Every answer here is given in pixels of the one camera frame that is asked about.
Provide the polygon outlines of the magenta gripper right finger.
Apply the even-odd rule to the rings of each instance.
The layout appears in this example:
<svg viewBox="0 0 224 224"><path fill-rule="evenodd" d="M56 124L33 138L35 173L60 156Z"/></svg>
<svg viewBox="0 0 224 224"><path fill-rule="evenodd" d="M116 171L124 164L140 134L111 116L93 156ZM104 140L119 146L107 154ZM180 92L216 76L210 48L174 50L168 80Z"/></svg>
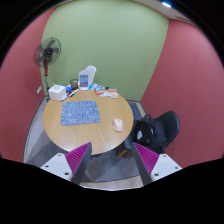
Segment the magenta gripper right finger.
<svg viewBox="0 0 224 224"><path fill-rule="evenodd" d="M144 185L181 170L181 167L167 154L158 155L140 144L133 144L132 153Z"/></svg>

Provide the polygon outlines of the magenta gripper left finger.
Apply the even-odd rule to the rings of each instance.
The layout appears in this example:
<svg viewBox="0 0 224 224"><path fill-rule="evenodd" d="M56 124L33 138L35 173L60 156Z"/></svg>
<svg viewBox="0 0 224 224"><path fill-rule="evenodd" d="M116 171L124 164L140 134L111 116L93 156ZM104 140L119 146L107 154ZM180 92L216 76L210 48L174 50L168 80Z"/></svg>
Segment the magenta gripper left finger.
<svg viewBox="0 0 224 224"><path fill-rule="evenodd" d="M66 154L57 153L41 168L79 185L92 153L92 143L86 143Z"/></svg>

